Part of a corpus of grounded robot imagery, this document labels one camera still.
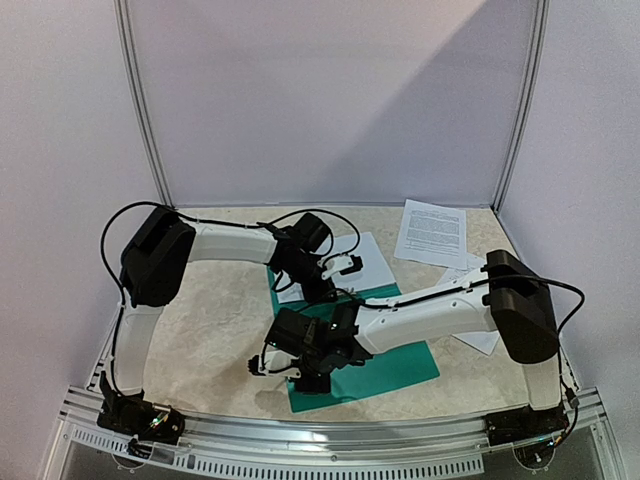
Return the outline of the green file folder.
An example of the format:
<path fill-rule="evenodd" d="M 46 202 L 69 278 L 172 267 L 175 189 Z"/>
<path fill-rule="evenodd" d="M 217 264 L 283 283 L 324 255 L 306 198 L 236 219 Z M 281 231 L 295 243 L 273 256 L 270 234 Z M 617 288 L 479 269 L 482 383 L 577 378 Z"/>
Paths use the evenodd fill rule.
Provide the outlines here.
<path fill-rule="evenodd" d="M 376 288 L 358 290 L 356 296 L 369 300 L 400 295 L 396 283 Z M 271 291 L 271 304 L 274 314 L 281 307 L 299 310 L 306 307 L 304 300 L 281 303 L 278 295 Z M 302 312 L 310 317 L 324 321 L 331 320 L 335 304 L 317 304 Z M 331 392 L 311 395 L 295 391 L 291 382 L 287 383 L 288 398 L 294 415 L 312 412 L 354 401 L 361 401 L 377 395 L 401 390 L 440 376 L 435 359 L 425 342 L 418 342 L 384 354 L 376 355 L 364 366 L 345 366 L 331 374 Z"/>

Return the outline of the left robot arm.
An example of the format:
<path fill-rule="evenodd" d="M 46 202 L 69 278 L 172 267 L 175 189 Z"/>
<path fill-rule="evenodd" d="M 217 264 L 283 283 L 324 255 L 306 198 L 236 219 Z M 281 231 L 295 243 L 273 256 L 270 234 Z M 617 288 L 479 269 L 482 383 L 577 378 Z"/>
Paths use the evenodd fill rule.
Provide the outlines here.
<path fill-rule="evenodd" d="M 120 395 L 108 410 L 128 434 L 148 426 L 148 412 L 129 396 L 143 391 L 143 374 L 159 315 L 177 296 L 186 267 L 205 260 L 267 266 L 310 290 L 314 300 L 333 287 L 322 277 L 319 247 L 332 237 L 329 226 L 305 212 L 296 223 L 234 224 L 196 220 L 166 206 L 155 206 L 121 254 L 118 278 L 124 305 L 111 347 L 107 378 Z"/>

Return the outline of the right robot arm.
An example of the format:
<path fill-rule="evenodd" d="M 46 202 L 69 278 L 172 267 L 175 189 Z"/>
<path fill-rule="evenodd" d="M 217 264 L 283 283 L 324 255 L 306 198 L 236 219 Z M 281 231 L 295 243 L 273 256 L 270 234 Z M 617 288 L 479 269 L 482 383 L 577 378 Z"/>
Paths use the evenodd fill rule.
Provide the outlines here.
<path fill-rule="evenodd" d="M 337 369 L 421 341 L 496 332 L 527 388 L 517 427 L 537 436 L 554 422 L 561 403 L 554 284 L 509 252 L 494 250 L 483 266 L 440 286 L 370 299 L 343 291 L 327 320 L 306 308 L 281 308 L 250 366 L 254 375 L 282 375 L 303 391 L 327 393 Z"/>

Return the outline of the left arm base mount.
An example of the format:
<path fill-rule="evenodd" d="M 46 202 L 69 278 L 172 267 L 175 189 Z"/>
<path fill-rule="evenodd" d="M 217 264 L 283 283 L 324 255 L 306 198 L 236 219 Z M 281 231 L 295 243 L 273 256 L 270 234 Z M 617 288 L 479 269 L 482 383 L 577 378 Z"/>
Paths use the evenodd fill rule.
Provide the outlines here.
<path fill-rule="evenodd" d="M 185 429 L 185 417 L 170 406 L 143 399 L 142 395 L 123 396 L 114 391 L 104 393 L 97 426 L 139 441 L 176 445 Z"/>

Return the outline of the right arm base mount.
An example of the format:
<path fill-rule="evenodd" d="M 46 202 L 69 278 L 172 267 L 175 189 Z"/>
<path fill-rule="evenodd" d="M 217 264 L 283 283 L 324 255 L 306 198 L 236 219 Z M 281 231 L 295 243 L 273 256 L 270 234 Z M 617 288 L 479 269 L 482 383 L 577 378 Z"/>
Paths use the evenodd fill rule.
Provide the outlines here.
<path fill-rule="evenodd" d="M 563 404 L 548 410 L 524 406 L 487 414 L 483 422 L 489 444 L 497 446 L 541 438 L 550 447 L 558 447 L 573 433 L 578 420 L 580 401 L 574 398 L 568 406 L 572 420 Z"/>

